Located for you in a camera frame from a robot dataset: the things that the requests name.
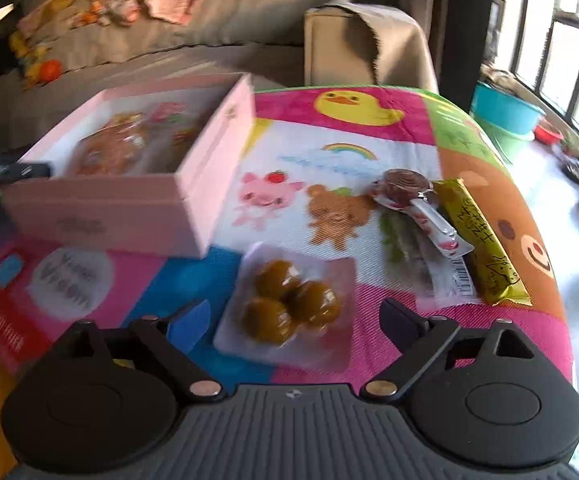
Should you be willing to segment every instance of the metal screw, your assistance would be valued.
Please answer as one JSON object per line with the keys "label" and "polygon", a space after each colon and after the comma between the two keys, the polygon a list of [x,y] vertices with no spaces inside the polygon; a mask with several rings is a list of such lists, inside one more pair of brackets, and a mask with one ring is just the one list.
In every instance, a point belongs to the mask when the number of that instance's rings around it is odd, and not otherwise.
{"label": "metal screw", "polygon": [[398,391],[398,387],[390,381],[370,381],[365,384],[365,391],[375,397],[390,397]]}
{"label": "metal screw", "polygon": [[196,381],[191,383],[189,391],[197,397],[217,396],[223,387],[216,381]]}

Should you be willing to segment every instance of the rainbow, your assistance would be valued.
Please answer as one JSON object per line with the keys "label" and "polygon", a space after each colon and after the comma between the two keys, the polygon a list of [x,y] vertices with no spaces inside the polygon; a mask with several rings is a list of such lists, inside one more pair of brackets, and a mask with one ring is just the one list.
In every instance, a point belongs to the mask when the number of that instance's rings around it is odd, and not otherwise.
{"label": "rainbow", "polygon": [[374,153],[370,152],[367,148],[358,146],[357,144],[349,144],[347,142],[335,142],[333,144],[327,144],[321,148],[327,152],[352,152],[360,156],[367,158],[367,160],[378,160],[378,157]]}

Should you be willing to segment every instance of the cartoon bear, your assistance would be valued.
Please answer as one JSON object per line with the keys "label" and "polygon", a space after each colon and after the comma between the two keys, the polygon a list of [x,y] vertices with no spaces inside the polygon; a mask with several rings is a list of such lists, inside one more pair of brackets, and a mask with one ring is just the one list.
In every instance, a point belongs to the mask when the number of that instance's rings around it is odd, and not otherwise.
{"label": "cartoon bear", "polygon": [[316,228],[310,243],[320,245],[331,240],[337,251],[347,249],[348,237],[358,237],[354,228],[365,225],[376,206],[370,197],[354,196],[346,187],[329,191],[315,184],[307,188],[307,194],[310,197],[307,212],[315,219],[309,227]]}

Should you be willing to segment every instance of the sofa armrest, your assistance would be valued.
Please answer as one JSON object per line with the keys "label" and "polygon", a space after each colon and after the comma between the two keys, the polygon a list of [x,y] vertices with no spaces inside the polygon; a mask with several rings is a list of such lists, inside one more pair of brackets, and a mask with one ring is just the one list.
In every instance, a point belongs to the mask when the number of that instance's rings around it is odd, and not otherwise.
{"label": "sofa armrest", "polygon": [[438,92],[421,26],[402,10],[350,2],[307,11],[305,84],[381,84]]}
{"label": "sofa armrest", "polygon": [[338,7],[305,14],[305,85],[375,84],[374,36],[363,20]]}

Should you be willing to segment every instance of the yellow snack package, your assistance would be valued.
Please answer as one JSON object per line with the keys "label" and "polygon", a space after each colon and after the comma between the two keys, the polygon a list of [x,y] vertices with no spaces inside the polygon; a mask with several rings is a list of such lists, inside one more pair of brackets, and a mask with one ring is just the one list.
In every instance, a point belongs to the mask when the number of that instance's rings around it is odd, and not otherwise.
{"label": "yellow snack package", "polygon": [[485,301],[496,305],[502,300],[510,300],[531,306],[521,277],[463,180],[439,180],[433,185],[458,234],[474,246],[474,251],[465,258]]}

